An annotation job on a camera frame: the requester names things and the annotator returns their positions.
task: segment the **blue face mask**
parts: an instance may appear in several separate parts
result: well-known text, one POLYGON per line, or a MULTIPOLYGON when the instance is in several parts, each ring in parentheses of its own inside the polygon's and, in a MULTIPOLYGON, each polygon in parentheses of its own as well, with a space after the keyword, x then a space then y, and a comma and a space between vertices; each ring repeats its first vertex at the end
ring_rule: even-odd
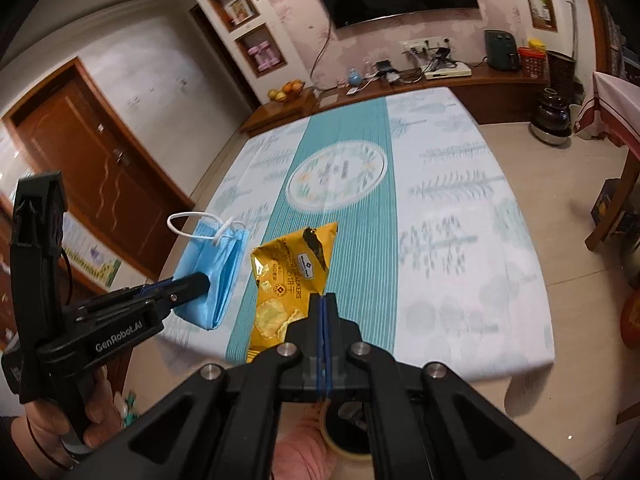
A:
POLYGON ((183 278, 194 272, 202 272, 209 278, 209 293, 196 300, 174 308, 183 320, 205 330, 217 328, 222 322, 231 298, 231 292, 238 278, 238 269, 248 239, 248 231, 242 222, 233 219, 222 223, 209 213, 189 212, 169 216, 169 229, 191 238, 175 269, 174 279, 183 278), (198 222, 193 235, 178 231, 171 220, 181 216, 206 216, 215 222, 198 222), (241 224, 243 228, 233 228, 241 224))

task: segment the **floral wallpaper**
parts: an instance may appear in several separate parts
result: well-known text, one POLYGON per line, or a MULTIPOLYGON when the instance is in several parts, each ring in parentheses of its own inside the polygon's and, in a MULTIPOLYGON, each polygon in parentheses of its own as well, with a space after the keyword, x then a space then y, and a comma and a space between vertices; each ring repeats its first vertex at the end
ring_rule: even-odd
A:
MULTIPOLYGON (((320 0, 270 0, 305 66, 311 70, 329 29, 328 14, 320 0)), ((443 36, 450 39, 455 59, 480 61, 485 56, 486 28, 508 30, 518 40, 522 34, 516 0, 478 0, 480 9, 430 10, 398 18, 361 23, 332 30, 332 39, 316 67, 320 86, 334 86, 348 67, 363 71, 365 63, 390 59, 402 70, 412 67, 400 41, 443 36)))

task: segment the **human hand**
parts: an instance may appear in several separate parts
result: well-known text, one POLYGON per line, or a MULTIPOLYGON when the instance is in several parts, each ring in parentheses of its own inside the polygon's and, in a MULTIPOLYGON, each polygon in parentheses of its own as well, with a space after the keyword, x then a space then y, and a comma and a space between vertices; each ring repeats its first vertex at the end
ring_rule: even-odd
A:
MULTIPOLYGON (((94 391, 84 407, 92 425, 87 428, 83 437, 92 449, 104 444, 122 427, 120 415, 113 405, 111 384, 106 377, 105 367, 94 372, 94 391)), ((26 416, 19 417, 12 423, 12 438, 31 468, 41 478, 58 478, 65 468, 72 465, 61 440, 61 436, 71 428, 69 421, 57 406, 43 399, 28 402, 24 409, 26 416)))

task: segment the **tablecloth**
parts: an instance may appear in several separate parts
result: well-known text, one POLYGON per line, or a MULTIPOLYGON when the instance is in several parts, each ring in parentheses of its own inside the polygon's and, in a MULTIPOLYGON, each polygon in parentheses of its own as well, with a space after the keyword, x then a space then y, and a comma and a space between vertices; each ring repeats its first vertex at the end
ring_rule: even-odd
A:
POLYGON ((619 77, 594 72, 589 90, 574 124, 581 139, 604 132, 626 144, 640 159, 640 88, 619 77))
POLYGON ((171 315, 162 336, 232 364, 255 313, 248 253, 338 221, 326 291, 363 339, 467 380, 554 360, 538 258, 500 166, 447 88, 316 114, 247 142, 206 211, 250 230, 225 319, 207 332, 171 315))

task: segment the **picture frame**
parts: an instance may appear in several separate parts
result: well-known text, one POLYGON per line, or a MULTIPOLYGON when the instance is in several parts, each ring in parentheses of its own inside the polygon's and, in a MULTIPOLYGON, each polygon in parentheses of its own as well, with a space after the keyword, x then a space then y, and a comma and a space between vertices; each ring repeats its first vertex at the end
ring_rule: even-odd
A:
POLYGON ((231 0, 225 5, 225 12, 236 26, 255 15, 247 0, 231 0))

